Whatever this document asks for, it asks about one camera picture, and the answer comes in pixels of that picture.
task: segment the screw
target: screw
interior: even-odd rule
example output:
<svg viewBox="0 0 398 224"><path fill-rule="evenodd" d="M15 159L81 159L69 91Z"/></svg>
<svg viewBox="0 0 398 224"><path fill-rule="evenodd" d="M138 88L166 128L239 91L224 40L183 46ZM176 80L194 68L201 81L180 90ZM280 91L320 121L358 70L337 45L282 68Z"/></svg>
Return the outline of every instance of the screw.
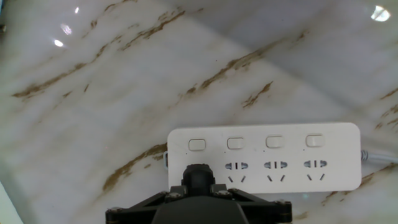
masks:
<svg viewBox="0 0 398 224"><path fill-rule="evenodd" d="M179 198L179 197L181 197L181 195L179 193L173 192L173 193L169 193L169 197L170 198Z"/></svg>
<svg viewBox="0 0 398 224"><path fill-rule="evenodd" d="M229 192L226 191L226 190L219 190L216 194L217 194L217 195L223 195L223 196L225 196L225 195L229 195L229 194L231 194L231 193L229 193Z"/></svg>
<svg viewBox="0 0 398 224"><path fill-rule="evenodd" d="M109 211L111 212L120 212L121 210L123 210L123 208L121 207L112 207L109 209Z"/></svg>

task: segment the brown marble vein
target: brown marble vein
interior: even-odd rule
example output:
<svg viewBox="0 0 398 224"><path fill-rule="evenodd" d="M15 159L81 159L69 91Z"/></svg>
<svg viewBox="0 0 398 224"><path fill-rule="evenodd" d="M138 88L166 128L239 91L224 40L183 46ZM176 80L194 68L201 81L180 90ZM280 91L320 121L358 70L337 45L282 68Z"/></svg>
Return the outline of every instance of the brown marble vein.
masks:
<svg viewBox="0 0 398 224"><path fill-rule="evenodd" d="M303 212L300 215L296 215L293 217L293 220L303 220L306 219L308 217L308 211L307 212Z"/></svg>
<svg viewBox="0 0 398 224"><path fill-rule="evenodd" d="M157 26L151 27L147 30L143 30L139 33L137 33L136 37L130 40L124 47L119 48L119 50L123 51L131 47L131 45L139 40L140 38L142 39L149 39L152 35L155 33L161 31L164 26L167 24L175 21L179 17L183 16L185 14L185 11L179 12L177 15L170 17L168 12L163 13L161 16L159 16L158 21L161 21L161 23Z"/></svg>
<svg viewBox="0 0 398 224"><path fill-rule="evenodd" d="M381 127L383 127L383 123L382 122L378 123L374 129L375 130L381 129Z"/></svg>
<svg viewBox="0 0 398 224"><path fill-rule="evenodd" d="M390 165L386 166L385 168L383 168L383 169L381 169L379 171L373 172L373 173L371 173L371 174L369 174L369 175L367 175L367 176L362 178L361 185L357 189L352 190L352 191L344 191L344 192L341 192L341 194L342 195L348 195L348 194L350 194L352 192L355 192L355 191L357 191L359 189L362 189L365 186L372 185L374 183L374 181L372 181L372 179L374 178L375 175L381 175L383 173L384 174L390 174L396 167L398 167L398 164L390 164ZM332 196L336 195L337 193L338 192L332 192L331 194L326 196L326 198L322 202L322 205L325 206L327 201L329 201L329 199Z"/></svg>
<svg viewBox="0 0 398 224"><path fill-rule="evenodd" d="M251 95L245 102L242 103L242 104L243 104L243 108L250 108L251 106L253 106L253 105L257 102L257 99L259 98L259 96L260 96L261 94L266 93L266 92L269 91L269 89L270 89L270 87L271 87L271 84L272 84L273 82L274 82L274 81L272 81L272 82L266 84L266 85L264 86L264 88L263 88L259 93L257 93L256 96L253 97L253 96Z"/></svg>
<svg viewBox="0 0 398 224"><path fill-rule="evenodd" d="M84 90L84 93L87 91L89 85L90 85L90 84L87 84L87 86L86 86L86 88L85 88L85 90Z"/></svg>
<svg viewBox="0 0 398 224"><path fill-rule="evenodd" d="M392 90L391 92L387 93L387 95L385 95L382 98L380 98L380 100L384 100L385 98L387 98L389 96L392 96L396 92L398 92L398 88L396 88L395 90Z"/></svg>
<svg viewBox="0 0 398 224"><path fill-rule="evenodd" d="M257 62L258 60L264 58L268 51L272 50L274 47L283 43L285 40L286 40L285 38L282 38L280 40L271 42L271 43L267 44L266 46L261 47L260 49L257 49L255 51L251 52L250 54L247 54L243 57L231 60L230 62L228 62L226 64L226 66L224 68L222 68L220 71L218 71L216 74L214 74L211 78L203 81L203 83L198 88L193 86L191 89L189 89L186 92L185 96L192 95L194 93L197 93L198 91L206 90L215 81L226 78L225 73L230 69L239 70L240 68L244 68L244 67L248 66L250 63Z"/></svg>
<svg viewBox="0 0 398 224"><path fill-rule="evenodd" d="M64 94L64 95L62 95L62 98L66 98L66 97L68 97L69 96L69 94L71 94L72 93L72 91L69 91L68 93L66 93L66 94Z"/></svg>
<svg viewBox="0 0 398 224"><path fill-rule="evenodd" d="M97 26L97 23L98 23L98 19L99 19L99 18L103 17L103 16L106 15L107 13L111 12L113 9L115 9L115 8L117 8L118 6L124 4L125 2L129 2L129 1L138 2L138 0L123 0L123 1L121 1L121 2L112 3L112 4L108 5L108 6L106 6L105 9L104 9L104 11L103 11L96 19L93 19L93 20L90 22L90 30L89 30L85 35L83 35L81 38L84 39L85 37L87 37L87 35L88 35L93 29L95 29L95 27Z"/></svg>
<svg viewBox="0 0 398 224"><path fill-rule="evenodd" d="M380 118L385 118L386 116L390 115L391 113L398 113L398 104L396 104L395 106L393 106L389 110L387 110L384 114L381 115Z"/></svg>
<svg viewBox="0 0 398 224"><path fill-rule="evenodd" d="M111 174L105 181L102 190L103 193L102 195L108 193L110 190L112 190L114 188L114 186L117 184L117 182L119 181L119 179L121 177L126 178L131 174L131 169L132 167L139 161L152 156L153 159L155 160L159 160L159 154L163 153L167 151L167 143L164 144L159 144L156 145L148 150L146 150L145 152L143 152L142 154L140 154L139 156L135 157L133 160L131 160L130 162L128 162L127 164L125 164L124 166L116 169L113 174Z"/></svg>
<svg viewBox="0 0 398 224"><path fill-rule="evenodd" d="M40 84L31 84L30 86L28 86L24 91L20 91L17 92L15 94L13 94L13 97L16 98L31 98L32 96L37 96L37 94L40 91L44 91L45 89L47 89L48 87L56 84L58 81L60 81L61 79L81 70L82 68L84 68L85 66L94 63L104 52L105 48L108 46L108 44L105 44L104 46L102 46L102 48L100 48L100 50L97 52L95 58L88 62L88 63L77 63L73 69L70 69L68 72L63 72L59 75L57 75L54 78L51 78L49 80L47 80L46 82L40 83Z"/></svg>

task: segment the outlet socket holes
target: outlet socket holes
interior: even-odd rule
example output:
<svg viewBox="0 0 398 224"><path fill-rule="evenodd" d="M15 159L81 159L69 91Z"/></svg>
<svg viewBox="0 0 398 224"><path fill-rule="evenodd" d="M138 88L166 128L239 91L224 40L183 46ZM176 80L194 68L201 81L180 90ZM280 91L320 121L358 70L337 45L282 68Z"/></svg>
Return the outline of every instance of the outlet socket holes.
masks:
<svg viewBox="0 0 398 224"><path fill-rule="evenodd" d="M308 168L311 168L311 167L322 168L327 165L328 165L327 161L306 161L306 162L304 162L304 166L308 167Z"/></svg>
<svg viewBox="0 0 398 224"><path fill-rule="evenodd" d="M266 162L264 167L268 169L283 169L287 167L287 162Z"/></svg>
<svg viewBox="0 0 398 224"><path fill-rule="evenodd" d="M229 170L233 170L233 169L240 170L240 169L247 169L247 168L249 168L249 165L245 162L241 162L241 163L230 162L230 163L225 164L225 169L229 169Z"/></svg>

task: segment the power strip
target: power strip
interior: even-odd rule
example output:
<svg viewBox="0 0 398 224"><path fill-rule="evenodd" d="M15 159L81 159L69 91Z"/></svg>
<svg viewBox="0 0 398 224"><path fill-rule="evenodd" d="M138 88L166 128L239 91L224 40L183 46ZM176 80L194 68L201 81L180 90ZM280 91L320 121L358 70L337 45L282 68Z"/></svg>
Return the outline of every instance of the power strip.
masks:
<svg viewBox="0 0 398 224"><path fill-rule="evenodd" d="M190 164L208 164L217 184L251 194L354 190L361 136L353 123L225 126L173 130L169 187Z"/></svg>

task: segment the power outlet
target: power outlet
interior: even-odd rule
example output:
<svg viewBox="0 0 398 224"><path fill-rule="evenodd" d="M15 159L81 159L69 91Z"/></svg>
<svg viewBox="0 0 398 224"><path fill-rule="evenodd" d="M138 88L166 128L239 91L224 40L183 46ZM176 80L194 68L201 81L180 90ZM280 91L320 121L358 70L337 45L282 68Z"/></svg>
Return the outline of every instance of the power outlet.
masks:
<svg viewBox="0 0 398 224"><path fill-rule="evenodd" d="M176 129L167 140L169 185L190 164L208 164L218 184L246 192L354 190L360 133L352 123Z"/></svg>

